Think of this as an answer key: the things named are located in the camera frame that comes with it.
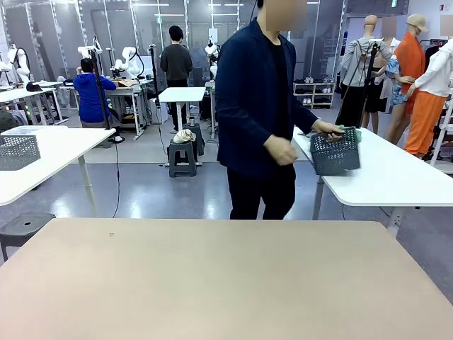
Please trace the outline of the dark grey plastic basket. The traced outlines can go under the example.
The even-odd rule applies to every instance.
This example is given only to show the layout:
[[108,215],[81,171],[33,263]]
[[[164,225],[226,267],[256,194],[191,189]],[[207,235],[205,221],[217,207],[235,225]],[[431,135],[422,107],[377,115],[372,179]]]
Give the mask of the dark grey plastic basket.
[[360,168],[359,143],[354,132],[347,135],[344,132],[335,141],[330,141],[326,134],[312,135],[309,150],[314,170],[320,176],[342,176]]
[[17,171],[41,158],[34,135],[0,135],[0,171]]

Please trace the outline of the mannequin in orange with cap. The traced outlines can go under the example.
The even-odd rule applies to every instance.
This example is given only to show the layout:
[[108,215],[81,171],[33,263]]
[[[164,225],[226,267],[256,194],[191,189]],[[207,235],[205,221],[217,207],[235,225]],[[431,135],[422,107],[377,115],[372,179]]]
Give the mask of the mannequin in orange with cap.
[[409,88],[425,71],[425,53],[418,41],[427,32],[425,17],[412,14],[407,17],[407,30],[386,66],[386,75],[393,81],[391,95],[391,123],[385,139],[396,145],[411,121],[416,93]]

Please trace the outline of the person's left hand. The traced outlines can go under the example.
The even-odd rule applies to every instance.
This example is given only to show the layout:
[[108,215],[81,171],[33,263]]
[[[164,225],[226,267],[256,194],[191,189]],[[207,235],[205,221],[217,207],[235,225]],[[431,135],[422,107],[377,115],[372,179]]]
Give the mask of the person's left hand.
[[321,119],[316,120],[311,129],[318,134],[326,134],[330,141],[341,139],[344,133],[337,125],[327,123]]

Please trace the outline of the beige bundled cloth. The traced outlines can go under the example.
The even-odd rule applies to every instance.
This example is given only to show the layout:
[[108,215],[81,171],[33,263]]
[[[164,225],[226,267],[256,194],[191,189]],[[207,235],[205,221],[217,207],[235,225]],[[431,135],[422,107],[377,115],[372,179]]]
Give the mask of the beige bundled cloth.
[[183,129],[178,131],[173,137],[173,142],[176,144],[183,144],[186,142],[195,142],[197,136],[190,129]]

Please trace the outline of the person in navy jacket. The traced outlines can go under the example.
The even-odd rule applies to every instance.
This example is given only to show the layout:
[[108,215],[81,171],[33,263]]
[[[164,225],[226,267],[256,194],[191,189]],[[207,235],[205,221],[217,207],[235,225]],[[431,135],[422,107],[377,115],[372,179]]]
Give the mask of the person in navy jacket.
[[256,0],[258,15],[221,47],[215,80],[218,162],[226,168],[233,220],[282,220],[295,200],[294,163],[279,166],[265,141],[292,141],[317,118],[294,96],[297,55],[284,37],[306,18],[307,0]]

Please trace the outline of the folded green towel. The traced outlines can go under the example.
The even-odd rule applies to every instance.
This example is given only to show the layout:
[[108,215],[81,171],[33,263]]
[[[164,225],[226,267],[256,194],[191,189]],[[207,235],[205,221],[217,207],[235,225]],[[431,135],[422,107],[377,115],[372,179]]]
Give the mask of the folded green towel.
[[362,132],[360,129],[357,129],[356,127],[346,127],[344,125],[339,125],[338,126],[340,130],[344,131],[345,134],[347,135],[348,133],[354,132],[355,133],[355,140],[357,143],[361,143],[362,141]]

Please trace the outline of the person in dark sweater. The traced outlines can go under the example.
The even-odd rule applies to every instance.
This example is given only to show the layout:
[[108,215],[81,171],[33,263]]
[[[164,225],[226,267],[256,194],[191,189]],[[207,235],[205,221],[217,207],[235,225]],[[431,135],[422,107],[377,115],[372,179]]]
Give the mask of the person in dark sweater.
[[160,68],[166,76],[167,87],[187,87],[193,63],[188,48],[182,44],[183,31],[172,25],[168,33],[171,44],[161,54]]

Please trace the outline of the dark grey round-hole stool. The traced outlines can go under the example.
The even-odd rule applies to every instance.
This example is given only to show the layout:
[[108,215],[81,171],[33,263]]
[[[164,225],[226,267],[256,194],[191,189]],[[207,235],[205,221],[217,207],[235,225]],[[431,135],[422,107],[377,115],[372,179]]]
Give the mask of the dark grey round-hole stool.
[[8,260],[9,247],[20,248],[50,220],[56,216],[52,213],[28,212],[19,215],[0,227],[0,249],[3,260]]

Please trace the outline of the mannequin white top orange trousers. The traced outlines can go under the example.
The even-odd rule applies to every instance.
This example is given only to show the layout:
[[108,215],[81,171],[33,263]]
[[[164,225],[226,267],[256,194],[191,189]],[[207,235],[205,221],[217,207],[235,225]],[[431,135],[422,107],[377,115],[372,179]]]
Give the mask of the mannequin white top orange trousers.
[[434,126],[453,87],[453,36],[430,57],[424,74],[410,86],[407,96],[415,95],[410,131],[404,150],[421,159],[428,152]]

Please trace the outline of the wooden shoe shelf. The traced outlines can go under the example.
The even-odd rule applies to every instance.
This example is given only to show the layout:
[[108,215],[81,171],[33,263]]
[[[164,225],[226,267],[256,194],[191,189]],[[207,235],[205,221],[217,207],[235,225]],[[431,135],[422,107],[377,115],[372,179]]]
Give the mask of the wooden shoe shelf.
[[315,79],[308,76],[293,81],[293,94],[310,109],[332,108],[336,84],[332,78]]

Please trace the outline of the white background workbench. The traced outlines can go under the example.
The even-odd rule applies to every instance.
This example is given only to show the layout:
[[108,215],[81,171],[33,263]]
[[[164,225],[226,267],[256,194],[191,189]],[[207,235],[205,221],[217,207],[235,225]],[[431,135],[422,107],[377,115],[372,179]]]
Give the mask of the white background workbench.
[[64,118],[57,100],[57,87],[61,82],[37,83],[39,91],[25,88],[12,89],[0,86],[0,109],[11,115],[16,113],[25,125],[60,125]]
[[150,125],[146,87],[136,80],[113,80],[116,89],[106,90],[111,106],[122,121],[121,127],[135,130],[133,140],[138,140]]

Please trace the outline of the person in blue hoodie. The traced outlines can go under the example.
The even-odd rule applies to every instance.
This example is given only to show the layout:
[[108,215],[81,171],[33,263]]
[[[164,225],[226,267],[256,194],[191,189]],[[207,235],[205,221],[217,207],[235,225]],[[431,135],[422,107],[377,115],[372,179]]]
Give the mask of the person in blue hoodie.
[[[101,98],[98,92],[97,76],[90,58],[81,59],[81,72],[74,78],[73,85],[79,93],[79,118],[83,123],[104,123]],[[117,113],[109,109],[105,91],[113,91],[116,85],[111,80],[100,76],[105,99],[106,115],[112,128],[120,126]]]

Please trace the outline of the small white standing desk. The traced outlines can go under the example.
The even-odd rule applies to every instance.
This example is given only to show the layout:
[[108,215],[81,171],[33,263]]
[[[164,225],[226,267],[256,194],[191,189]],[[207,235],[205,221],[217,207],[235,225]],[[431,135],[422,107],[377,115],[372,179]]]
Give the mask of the small white standing desk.
[[[177,132],[185,129],[183,127],[183,104],[187,106],[186,113],[189,113],[189,103],[199,102],[202,100],[205,93],[205,87],[169,87],[164,90],[159,96],[160,103],[174,103],[176,104],[177,114]],[[197,161],[197,150],[196,150],[196,165],[200,165]]]

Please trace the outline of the grey plastic step stool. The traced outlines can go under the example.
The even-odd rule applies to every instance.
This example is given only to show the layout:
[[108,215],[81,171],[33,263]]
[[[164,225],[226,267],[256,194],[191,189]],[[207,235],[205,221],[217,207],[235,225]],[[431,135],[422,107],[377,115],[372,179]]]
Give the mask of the grey plastic step stool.
[[205,141],[202,137],[202,131],[199,123],[195,123],[193,126],[189,124],[184,124],[185,129],[189,129],[193,134],[195,134],[195,141],[197,143],[197,155],[202,156],[205,153]]
[[170,141],[168,146],[168,172],[171,178],[177,176],[196,176],[196,143],[192,141],[177,143]]

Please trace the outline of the black tripod stand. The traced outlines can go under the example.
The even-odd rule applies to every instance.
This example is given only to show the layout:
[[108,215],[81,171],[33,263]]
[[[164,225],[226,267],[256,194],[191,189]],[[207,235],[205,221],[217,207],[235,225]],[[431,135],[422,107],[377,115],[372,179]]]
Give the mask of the black tripod stand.
[[[95,74],[96,88],[98,90],[99,101],[101,103],[101,112],[103,114],[103,126],[106,130],[110,130],[111,128],[118,129],[120,127],[119,120],[113,115],[112,112],[109,111],[106,104],[103,83],[98,71],[98,63],[96,58],[97,52],[94,48],[91,48],[88,53],[91,57],[91,62],[93,64],[93,73]],[[123,140],[124,138],[119,135],[119,131],[117,130],[115,136],[113,137],[113,143],[120,143]]]

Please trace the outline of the person's right hand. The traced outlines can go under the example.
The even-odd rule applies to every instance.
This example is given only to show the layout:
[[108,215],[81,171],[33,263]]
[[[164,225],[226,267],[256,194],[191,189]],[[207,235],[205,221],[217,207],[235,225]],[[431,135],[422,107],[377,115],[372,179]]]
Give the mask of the person's right hand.
[[293,164],[298,158],[297,151],[285,138],[271,135],[263,146],[279,166]]

